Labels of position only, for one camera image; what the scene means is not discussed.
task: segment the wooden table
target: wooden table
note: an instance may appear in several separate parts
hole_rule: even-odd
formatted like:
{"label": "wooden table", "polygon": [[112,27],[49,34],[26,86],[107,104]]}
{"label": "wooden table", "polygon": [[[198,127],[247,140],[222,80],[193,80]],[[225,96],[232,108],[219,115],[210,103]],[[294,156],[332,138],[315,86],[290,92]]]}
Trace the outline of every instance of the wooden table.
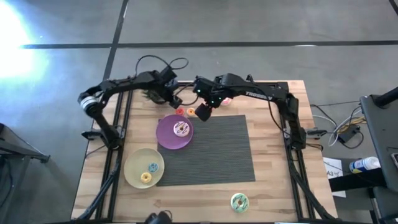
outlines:
{"label": "wooden table", "polygon": [[[304,82],[296,80],[288,81],[288,83],[290,92],[300,100],[301,125],[304,128],[313,128],[314,122]],[[188,103],[196,96],[191,88],[187,88],[179,94],[179,97]],[[111,98],[104,109],[104,116],[110,122],[113,120],[116,101],[117,95]],[[201,102],[202,100],[198,100],[192,107],[196,108]],[[271,109],[274,114],[278,114],[275,104],[271,103]],[[174,113],[174,109],[169,105],[156,105],[147,101],[141,91],[135,91],[122,165],[128,155],[135,150],[144,147],[157,149],[155,129],[158,119]],[[256,175],[255,182],[135,189],[125,180],[122,166],[113,221],[143,222],[150,213],[158,213],[161,210],[170,210],[175,222],[297,221],[282,135],[271,120],[267,102],[240,96],[235,98],[229,106],[213,110],[212,116],[238,114],[246,115]],[[88,152],[102,144],[101,141],[91,142]],[[303,156],[312,192],[326,210],[337,217],[320,150],[307,147],[303,150]],[[73,218],[82,214],[98,193],[105,158],[105,149],[86,158],[73,208]],[[231,209],[230,198],[237,192],[249,197],[250,207],[244,213],[234,213]],[[303,193],[300,193],[304,214],[308,214]]]}

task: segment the gray mat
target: gray mat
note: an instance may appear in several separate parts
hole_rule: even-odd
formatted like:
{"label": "gray mat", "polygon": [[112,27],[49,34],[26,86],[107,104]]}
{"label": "gray mat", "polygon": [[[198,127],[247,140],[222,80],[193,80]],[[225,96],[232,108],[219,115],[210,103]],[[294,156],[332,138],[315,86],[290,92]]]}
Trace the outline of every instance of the gray mat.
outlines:
{"label": "gray mat", "polygon": [[182,149],[158,144],[165,171],[157,186],[255,181],[245,115],[189,118],[194,134]]}

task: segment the spray can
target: spray can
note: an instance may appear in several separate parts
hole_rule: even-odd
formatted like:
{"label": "spray can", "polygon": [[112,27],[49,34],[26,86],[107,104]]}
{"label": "spray can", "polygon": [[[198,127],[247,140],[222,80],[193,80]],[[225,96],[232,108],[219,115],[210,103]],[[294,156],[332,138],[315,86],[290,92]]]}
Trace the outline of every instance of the spray can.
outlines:
{"label": "spray can", "polygon": [[379,159],[374,156],[359,159],[349,164],[349,169],[353,174],[377,168],[380,168],[380,162]]}

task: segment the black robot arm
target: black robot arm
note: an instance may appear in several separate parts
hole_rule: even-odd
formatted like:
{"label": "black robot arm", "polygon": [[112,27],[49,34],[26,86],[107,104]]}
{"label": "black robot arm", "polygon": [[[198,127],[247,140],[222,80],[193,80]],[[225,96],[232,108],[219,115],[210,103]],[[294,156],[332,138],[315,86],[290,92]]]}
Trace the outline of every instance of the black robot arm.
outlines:
{"label": "black robot arm", "polygon": [[121,133],[116,130],[116,127],[110,126],[103,116],[103,108],[108,104],[111,96],[129,90],[150,90],[153,94],[169,102],[173,108],[178,108],[182,100],[173,94],[174,90],[178,88],[176,77],[172,68],[167,66],[161,72],[142,72],[132,78],[105,80],[80,93],[78,102],[85,113],[100,126],[101,130],[98,135],[107,147],[116,149],[121,143]]}
{"label": "black robot arm", "polygon": [[274,102],[280,115],[289,124],[290,132],[285,130],[284,133],[290,135],[290,147],[296,150],[305,148],[306,133],[299,121],[299,100],[277,83],[255,83],[250,75],[243,80],[240,76],[228,73],[215,77],[213,81],[197,77],[193,92],[205,100],[205,104],[201,104],[195,111],[202,121],[206,121],[212,109],[219,107],[227,97],[232,99],[244,95]]}

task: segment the donut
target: donut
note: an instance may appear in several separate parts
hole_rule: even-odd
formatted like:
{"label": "donut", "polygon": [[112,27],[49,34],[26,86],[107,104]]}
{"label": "donut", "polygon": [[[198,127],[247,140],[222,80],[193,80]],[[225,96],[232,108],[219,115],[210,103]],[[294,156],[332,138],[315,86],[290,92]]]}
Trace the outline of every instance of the donut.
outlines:
{"label": "donut", "polygon": [[148,170],[149,172],[156,172],[158,168],[159,166],[155,162],[153,162],[149,164]]}
{"label": "donut", "polygon": [[152,175],[148,172],[141,174],[141,182],[144,184],[148,184],[152,179]]}
{"label": "donut", "polygon": [[227,97],[221,102],[221,105],[228,106],[231,103],[231,101],[232,101],[232,99]]}
{"label": "donut", "polygon": [[235,212],[245,212],[249,208],[249,199],[242,193],[236,193],[231,197],[231,207]]}
{"label": "donut", "polygon": [[174,134],[178,137],[185,137],[189,133],[189,125],[186,122],[179,121],[174,125]]}
{"label": "donut", "polygon": [[195,116],[195,109],[194,108],[188,108],[187,109],[187,115],[188,116]]}
{"label": "donut", "polygon": [[184,115],[184,109],[183,108],[179,108],[179,109],[177,109],[177,110],[175,110],[175,114],[177,114],[177,115]]}

